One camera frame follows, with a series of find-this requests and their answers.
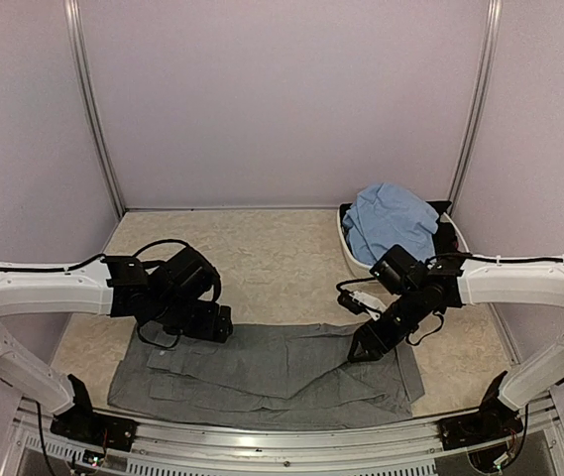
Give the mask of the grey long sleeve shirt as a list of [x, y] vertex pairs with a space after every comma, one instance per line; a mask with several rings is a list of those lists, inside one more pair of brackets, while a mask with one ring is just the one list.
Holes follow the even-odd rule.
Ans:
[[377, 362], [346, 361], [355, 326], [238, 324], [224, 343], [183, 337], [167, 349], [154, 325], [115, 371], [110, 406], [175, 422], [331, 430], [409, 419], [424, 396], [400, 345]]

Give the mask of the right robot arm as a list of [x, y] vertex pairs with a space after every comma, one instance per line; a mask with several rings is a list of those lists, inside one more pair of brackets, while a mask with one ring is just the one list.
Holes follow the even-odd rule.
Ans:
[[[505, 258], [453, 252], [419, 261], [395, 245], [370, 271], [395, 296], [385, 309], [342, 297], [368, 315], [353, 334], [350, 363], [382, 359], [432, 314], [486, 304], [564, 310], [564, 254]], [[564, 334], [491, 383], [473, 413], [471, 430], [495, 438], [537, 395], [564, 381]]]

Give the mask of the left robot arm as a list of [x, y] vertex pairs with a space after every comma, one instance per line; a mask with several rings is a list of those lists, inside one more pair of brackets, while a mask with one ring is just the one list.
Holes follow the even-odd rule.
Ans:
[[[216, 343], [233, 332], [231, 310], [219, 302], [218, 271], [188, 244], [167, 260], [97, 254], [78, 264], [0, 262], [0, 320], [23, 314], [85, 313], [132, 317], [175, 337]], [[0, 380], [34, 399], [84, 441], [103, 420], [85, 385], [60, 374], [17, 341], [0, 322]]]

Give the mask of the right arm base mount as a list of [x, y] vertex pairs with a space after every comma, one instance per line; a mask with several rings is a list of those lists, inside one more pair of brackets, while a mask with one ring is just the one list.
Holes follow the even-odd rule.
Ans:
[[444, 450], [478, 445], [523, 431], [518, 412], [477, 411], [443, 418], [438, 422]]

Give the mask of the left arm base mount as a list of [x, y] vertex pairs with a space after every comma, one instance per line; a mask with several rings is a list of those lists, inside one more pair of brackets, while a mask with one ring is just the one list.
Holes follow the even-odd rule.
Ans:
[[72, 409], [54, 416], [51, 432], [102, 449], [130, 452], [137, 427], [130, 418]]

